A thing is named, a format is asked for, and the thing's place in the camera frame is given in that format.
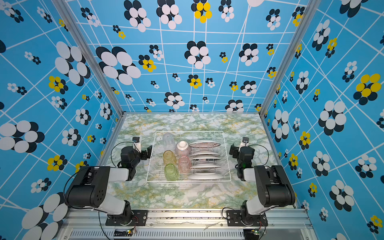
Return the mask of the small white plate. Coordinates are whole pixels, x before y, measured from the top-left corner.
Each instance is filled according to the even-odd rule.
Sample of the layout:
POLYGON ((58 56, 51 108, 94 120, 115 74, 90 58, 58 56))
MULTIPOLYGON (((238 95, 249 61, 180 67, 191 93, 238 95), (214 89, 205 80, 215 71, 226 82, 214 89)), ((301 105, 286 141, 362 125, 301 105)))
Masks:
POLYGON ((220 159, 191 159, 191 161, 197 165, 197 164, 216 164, 220 159))

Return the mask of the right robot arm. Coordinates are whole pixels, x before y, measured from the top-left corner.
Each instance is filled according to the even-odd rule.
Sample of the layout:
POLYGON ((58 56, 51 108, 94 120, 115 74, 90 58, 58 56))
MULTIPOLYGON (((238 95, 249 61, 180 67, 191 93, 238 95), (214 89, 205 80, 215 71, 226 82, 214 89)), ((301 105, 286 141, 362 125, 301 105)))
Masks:
POLYGON ((255 182, 258 195, 244 201, 241 215, 244 221, 260 217, 277 207, 293 206, 296 202, 293 187, 281 165, 252 165, 255 149, 243 145, 231 145, 229 154, 237 160, 235 169, 243 182, 255 182))

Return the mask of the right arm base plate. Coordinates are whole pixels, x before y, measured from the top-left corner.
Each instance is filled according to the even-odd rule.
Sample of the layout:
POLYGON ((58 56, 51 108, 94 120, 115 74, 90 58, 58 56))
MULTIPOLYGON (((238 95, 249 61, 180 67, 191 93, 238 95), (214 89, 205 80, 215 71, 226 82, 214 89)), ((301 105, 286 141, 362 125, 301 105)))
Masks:
POLYGON ((267 227, 268 220, 265 214, 249 215, 246 211, 227 210, 224 217, 229 227, 267 227))

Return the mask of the green rimmed plate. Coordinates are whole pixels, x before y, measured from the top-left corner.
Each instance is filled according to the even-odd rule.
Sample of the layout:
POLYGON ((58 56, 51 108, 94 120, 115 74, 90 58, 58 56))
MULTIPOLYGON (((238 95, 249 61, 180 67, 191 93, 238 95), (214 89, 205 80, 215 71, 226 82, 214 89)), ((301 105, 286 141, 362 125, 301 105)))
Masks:
POLYGON ((191 170, 209 170, 209 169, 220 169, 220 168, 221 166, 216 164, 210 164, 210 163, 197 164, 190 167, 191 170))

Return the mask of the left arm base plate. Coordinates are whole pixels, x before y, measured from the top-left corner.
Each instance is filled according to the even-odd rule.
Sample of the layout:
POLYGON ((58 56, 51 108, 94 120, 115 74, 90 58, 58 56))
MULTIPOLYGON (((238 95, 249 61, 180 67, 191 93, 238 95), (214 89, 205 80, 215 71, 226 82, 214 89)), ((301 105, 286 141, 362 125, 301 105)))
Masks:
POLYGON ((121 215, 107 215, 106 226, 142 227, 146 225, 148 213, 148 210, 130 210, 121 215))

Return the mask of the orange sunburst plate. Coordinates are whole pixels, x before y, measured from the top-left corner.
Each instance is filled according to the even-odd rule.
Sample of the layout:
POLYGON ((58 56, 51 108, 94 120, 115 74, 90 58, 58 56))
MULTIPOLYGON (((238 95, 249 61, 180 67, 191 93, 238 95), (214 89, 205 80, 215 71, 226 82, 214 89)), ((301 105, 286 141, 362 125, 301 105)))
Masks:
POLYGON ((189 144, 191 148, 197 148, 197 149, 211 149, 211 148, 219 147, 220 145, 221 144, 219 142, 209 141, 209 140, 195 141, 189 144))

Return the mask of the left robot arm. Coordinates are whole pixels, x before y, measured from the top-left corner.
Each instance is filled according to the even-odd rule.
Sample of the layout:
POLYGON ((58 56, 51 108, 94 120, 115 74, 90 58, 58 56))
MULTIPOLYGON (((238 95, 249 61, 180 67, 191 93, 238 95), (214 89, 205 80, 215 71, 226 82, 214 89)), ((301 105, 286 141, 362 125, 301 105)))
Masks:
POLYGON ((126 220, 133 218, 131 205, 109 193, 109 183, 131 181, 136 174, 136 166, 141 160, 147 160, 152 153, 152 146, 145 151, 138 151, 136 144, 124 147, 121 161, 116 167, 86 166, 74 174, 71 185, 64 189, 65 203, 73 209, 95 209, 106 213, 110 218, 126 220))

